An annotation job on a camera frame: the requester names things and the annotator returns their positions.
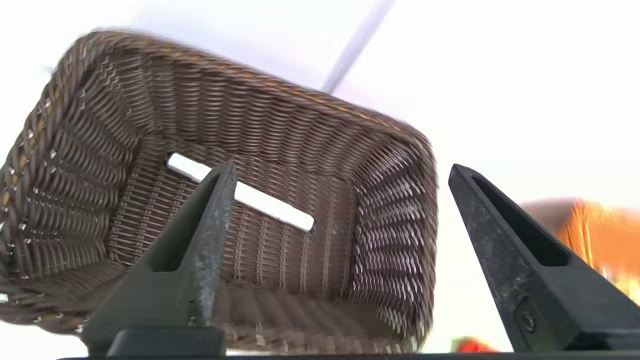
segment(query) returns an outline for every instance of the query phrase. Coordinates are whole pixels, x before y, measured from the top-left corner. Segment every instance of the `red object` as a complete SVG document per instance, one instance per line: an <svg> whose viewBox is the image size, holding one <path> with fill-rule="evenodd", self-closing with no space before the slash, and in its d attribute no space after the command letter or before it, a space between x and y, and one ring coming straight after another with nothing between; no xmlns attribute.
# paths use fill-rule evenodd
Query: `red object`
<svg viewBox="0 0 640 360"><path fill-rule="evenodd" d="M462 339L458 346L458 352L497 352L489 345L473 338Z"/></svg>

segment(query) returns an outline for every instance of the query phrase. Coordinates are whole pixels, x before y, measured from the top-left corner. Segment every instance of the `woven basket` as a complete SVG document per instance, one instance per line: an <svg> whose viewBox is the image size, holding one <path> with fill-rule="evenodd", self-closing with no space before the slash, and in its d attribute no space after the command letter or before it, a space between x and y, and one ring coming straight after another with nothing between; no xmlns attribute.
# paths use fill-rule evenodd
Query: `woven basket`
<svg viewBox="0 0 640 360"><path fill-rule="evenodd" d="M177 151L311 214L240 203L212 323L231 348L414 352L431 327L429 142L379 113L142 34L96 32L58 64L0 174L0 318L80 331L196 184Z"/></svg>

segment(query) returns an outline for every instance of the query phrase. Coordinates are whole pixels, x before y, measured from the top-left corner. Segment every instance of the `white background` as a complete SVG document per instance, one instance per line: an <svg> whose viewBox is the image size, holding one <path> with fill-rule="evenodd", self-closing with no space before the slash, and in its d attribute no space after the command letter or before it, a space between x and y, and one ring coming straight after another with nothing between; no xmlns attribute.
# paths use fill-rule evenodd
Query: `white background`
<svg viewBox="0 0 640 360"><path fill-rule="evenodd" d="M65 48L134 26L319 88L375 1L13 3L0 15L0 155ZM453 163L516 201L579 196L640 208L640 3L398 0L335 95L431 141L440 174L435 324L426 351L510 345L447 187ZM0 325L0 356L81 356L74 338Z"/></svg>

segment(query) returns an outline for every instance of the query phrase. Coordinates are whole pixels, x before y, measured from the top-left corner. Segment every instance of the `orange object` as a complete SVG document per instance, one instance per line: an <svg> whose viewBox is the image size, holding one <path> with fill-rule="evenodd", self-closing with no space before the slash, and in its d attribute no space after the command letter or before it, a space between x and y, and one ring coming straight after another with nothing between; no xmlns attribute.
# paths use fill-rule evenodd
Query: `orange object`
<svg viewBox="0 0 640 360"><path fill-rule="evenodd" d="M640 304L640 213L583 200L523 206L589 266Z"/></svg>

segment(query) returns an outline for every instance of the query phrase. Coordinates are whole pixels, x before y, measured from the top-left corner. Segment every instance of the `wicker weave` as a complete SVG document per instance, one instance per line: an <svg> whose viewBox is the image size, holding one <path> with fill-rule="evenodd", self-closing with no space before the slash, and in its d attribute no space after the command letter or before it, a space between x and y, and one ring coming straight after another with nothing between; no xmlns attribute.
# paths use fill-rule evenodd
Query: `wicker weave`
<svg viewBox="0 0 640 360"><path fill-rule="evenodd" d="M0 174L0 318L73 333L195 184L168 152L310 213L313 233L236 203L212 323L228 346L413 352L431 327L436 175L416 130L141 34L64 55Z"/></svg>

